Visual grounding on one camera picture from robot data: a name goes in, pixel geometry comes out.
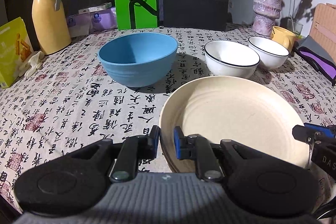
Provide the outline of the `cream plate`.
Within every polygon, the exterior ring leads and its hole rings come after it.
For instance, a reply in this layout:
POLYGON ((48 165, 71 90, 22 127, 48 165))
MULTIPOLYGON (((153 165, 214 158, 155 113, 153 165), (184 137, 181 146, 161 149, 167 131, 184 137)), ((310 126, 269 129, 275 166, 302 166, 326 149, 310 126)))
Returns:
POLYGON ((211 143, 232 139, 268 155, 307 167, 309 145, 294 139, 303 122, 292 106, 271 89, 229 76, 196 79, 178 88, 163 105, 161 147, 173 172, 193 172, 190 160, 175 156, 174 128, 198 134, 211 143))

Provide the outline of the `blue bowl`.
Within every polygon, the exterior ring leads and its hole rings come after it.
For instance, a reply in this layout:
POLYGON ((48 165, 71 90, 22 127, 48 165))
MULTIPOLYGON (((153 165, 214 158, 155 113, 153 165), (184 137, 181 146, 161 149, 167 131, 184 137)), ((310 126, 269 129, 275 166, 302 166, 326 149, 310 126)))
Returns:
POLYGON ((117 83, 130 88, 150 86, 169 73, 178 42, 155 33, 136 33, 115 38, 98 52, 106 73, 117 83))

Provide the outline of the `white bowl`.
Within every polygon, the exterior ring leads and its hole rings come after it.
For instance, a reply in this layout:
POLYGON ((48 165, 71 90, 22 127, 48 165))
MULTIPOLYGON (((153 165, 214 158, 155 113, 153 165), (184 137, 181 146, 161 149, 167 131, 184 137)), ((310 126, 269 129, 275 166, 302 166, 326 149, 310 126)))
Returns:
POLYGON ((226 40, 205 45, 208 69, 216 76, 250 78, 260 63, 259 55, 249 47, 226 40))
POLYGON ((250 37, 248 39, 248 47, 259 55, 259 66, 266 70, 281 67, 289 56, 289 51, 284 46, 262 37, 250 37))

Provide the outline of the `grey purple cloth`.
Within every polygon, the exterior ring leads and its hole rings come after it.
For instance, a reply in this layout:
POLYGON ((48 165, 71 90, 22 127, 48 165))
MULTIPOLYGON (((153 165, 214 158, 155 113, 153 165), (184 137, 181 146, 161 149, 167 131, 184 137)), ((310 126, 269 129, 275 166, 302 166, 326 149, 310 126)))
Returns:
POLYGON ((331 56, 311 36, 294 42, 293 49, 315 71, 321 73, 331 86, 335 86, 335 62, 331 56))

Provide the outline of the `yellow mug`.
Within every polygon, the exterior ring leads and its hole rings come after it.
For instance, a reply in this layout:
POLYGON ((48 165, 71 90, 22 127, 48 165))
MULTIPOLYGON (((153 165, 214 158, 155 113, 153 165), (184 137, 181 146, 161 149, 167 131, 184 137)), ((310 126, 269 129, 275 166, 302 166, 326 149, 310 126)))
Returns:
POLYGON ((271 40, 284 46, 289 52, 292 51, 296 35, 285 28, 273 26, 270 34, 271 40))

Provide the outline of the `pink mini suitcase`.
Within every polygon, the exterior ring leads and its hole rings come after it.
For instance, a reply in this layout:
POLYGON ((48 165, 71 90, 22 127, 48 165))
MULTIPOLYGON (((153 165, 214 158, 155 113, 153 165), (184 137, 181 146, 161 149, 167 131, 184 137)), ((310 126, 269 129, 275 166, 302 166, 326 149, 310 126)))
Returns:
POLYGON ((335 5, 319 3, 316 6, 309 36, 330 55, 335 54, 335 5))

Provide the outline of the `clear drinking glass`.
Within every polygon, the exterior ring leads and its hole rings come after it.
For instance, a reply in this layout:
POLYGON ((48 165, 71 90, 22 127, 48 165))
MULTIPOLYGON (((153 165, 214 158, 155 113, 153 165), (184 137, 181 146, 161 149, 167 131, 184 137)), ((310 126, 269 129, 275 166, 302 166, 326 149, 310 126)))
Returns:
POLYGON ((300 22, 296 22, 292 18, 289 18, 287 20, 287 29, 293 32, 296 36, 300 36, 303 29, 303 25, 300 22))

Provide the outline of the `white rubber glove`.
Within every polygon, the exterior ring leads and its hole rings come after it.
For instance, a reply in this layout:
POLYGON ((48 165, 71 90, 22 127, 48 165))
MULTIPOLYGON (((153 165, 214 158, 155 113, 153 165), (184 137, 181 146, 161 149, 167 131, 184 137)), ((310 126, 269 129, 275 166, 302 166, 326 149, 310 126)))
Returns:
POLYGON ((37 70, 42 67, 42 60, 45 54, 42 51, 33 52, 19 67, 19 77, 31 77, 37 70))

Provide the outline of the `purple tissue pack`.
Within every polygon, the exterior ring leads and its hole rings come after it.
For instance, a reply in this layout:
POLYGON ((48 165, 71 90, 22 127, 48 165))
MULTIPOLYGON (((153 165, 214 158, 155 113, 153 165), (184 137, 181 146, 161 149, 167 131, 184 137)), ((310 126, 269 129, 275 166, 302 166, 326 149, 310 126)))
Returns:
POLYGON ((67 17, 67 26, 72 38, 115 29, 117 28, 116 9, 111 7, 101 11, 71 15, 67 17))

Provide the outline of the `yellow thermos jug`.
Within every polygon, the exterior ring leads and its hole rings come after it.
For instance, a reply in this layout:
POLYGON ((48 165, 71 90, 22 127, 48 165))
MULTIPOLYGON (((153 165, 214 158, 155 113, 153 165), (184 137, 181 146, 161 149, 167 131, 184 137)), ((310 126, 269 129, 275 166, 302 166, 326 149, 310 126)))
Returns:
POLYGON ((71 43, 62 0, 33 0, 32 19, 41 50, 56 53, 71 43))

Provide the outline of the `purple textured vase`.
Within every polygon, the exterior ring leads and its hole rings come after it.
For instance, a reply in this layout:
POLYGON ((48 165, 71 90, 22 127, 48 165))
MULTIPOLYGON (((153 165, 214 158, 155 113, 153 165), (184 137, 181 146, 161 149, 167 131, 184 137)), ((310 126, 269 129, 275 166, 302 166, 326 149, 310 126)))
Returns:
POLYGON ((252 26, 254 32, 270 36, 276 19, 280 18, 282 0, 253 0, 255 19, 252 26))

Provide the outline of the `small white box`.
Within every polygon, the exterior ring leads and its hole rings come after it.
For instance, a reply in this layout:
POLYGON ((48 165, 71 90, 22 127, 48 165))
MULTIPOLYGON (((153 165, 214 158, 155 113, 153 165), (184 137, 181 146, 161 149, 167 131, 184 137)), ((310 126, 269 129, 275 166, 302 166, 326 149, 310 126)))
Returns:
POLYGON ((78 14, 86 14, 86 13, 91 13, 91 12, 98 12, 98 11, 104 11, 107 9, 110 9, 112 7, 112 3, 103 3, 102 5, 99 6, 93 6, 93 7, 87 7, 84 9, 80 9, 78 11, 78 14))

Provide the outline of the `yellow snack box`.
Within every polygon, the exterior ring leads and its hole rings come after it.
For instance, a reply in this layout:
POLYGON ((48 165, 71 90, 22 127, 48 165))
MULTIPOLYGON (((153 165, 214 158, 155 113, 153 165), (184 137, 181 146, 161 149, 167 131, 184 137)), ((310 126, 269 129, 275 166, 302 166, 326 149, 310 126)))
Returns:
POLYGON ((21 17, 1 26, 0 43, 1 88, 6 89, 19 77, 20 67, 34 51, 21 17))

